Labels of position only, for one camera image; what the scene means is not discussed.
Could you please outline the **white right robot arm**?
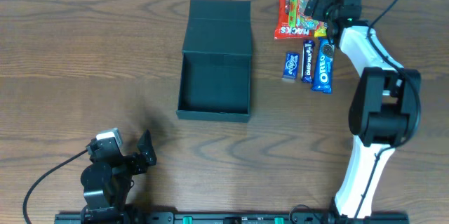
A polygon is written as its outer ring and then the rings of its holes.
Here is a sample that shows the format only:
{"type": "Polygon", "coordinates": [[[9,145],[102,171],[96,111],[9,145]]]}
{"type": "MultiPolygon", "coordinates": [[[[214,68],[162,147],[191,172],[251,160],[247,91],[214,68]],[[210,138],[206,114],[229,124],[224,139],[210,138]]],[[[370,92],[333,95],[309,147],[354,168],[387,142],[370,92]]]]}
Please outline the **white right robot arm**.
{"type": "Polygon", "coordinates": [[[331,90],[336,51],[351,60],[359,82],[348,115],[353,145],[342,186],[319,223],[408,223],[405,213],[371,209],[382,171],[420,123],[421,75],[396,62],[361,19],[361,0],[308,0],[304,14],[327,24],[320,40],[313,88],[331,90]]]}

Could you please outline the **blue Oreo cookie pack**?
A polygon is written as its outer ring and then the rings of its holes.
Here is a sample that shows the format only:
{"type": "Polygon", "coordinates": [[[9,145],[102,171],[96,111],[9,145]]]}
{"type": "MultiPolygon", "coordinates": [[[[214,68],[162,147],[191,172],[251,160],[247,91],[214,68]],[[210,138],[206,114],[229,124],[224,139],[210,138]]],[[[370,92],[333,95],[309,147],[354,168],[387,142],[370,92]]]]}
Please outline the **blue Oreo cookie pack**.
{"type": "Polygon", "coordinates": [[[314,79],[312,84],[313,91],[322,93],[332,93],[333,82],[333,59],[335,46],[326,38],[319,38],[319,50],[316,58],[314,79]]]}

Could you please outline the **Haribo gummy worms bag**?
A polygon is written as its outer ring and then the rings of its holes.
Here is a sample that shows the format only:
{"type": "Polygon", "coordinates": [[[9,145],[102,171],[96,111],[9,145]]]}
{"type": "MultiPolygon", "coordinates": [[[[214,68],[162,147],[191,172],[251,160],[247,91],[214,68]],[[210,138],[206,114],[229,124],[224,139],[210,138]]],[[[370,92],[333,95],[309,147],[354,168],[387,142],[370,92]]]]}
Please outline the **Haribo gummy worms bag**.
{"type": "Polygon", "coordinates": [[[306,6],[308,0],[289,0],[289,25],[294,27],[296,24],[299,26],[315,31],[317,28],[319,21],[314,20],[309,16],[305,15],[306,6]]]}

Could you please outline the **red Hacks candy bag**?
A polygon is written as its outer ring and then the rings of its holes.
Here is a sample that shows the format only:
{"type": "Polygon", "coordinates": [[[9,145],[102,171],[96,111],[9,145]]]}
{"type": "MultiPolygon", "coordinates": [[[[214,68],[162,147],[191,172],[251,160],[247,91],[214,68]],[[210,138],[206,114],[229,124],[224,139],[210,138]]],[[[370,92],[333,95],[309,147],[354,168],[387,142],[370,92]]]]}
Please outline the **red Hacks candy bag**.
{"type": "Polygon", "coordinates": [[[313,36],[311,30],[305,29],[298,24],[291,27],[289,21],[289,0],[279,0],[278,22],[274,30],[275,39],[301,39],[313,36]]]}

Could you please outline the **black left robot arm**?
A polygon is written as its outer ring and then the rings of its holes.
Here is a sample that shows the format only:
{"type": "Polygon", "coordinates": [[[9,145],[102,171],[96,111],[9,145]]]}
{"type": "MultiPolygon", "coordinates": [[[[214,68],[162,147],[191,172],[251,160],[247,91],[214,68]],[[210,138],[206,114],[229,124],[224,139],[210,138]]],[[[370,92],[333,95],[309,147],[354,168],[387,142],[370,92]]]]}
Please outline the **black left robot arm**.
{"type": "Polygon", "coordinates": [[[81,174],[86,206],[81,210],[81,223],[145,223],[141,210],[127,204],[134,185],[133,176],[145,174],[157,157],[151,133],[145,130],[138,141],[138,151],[123,155],[123,141],[117,128],[96,135],[86,146],[92,162],[81,174]]]}

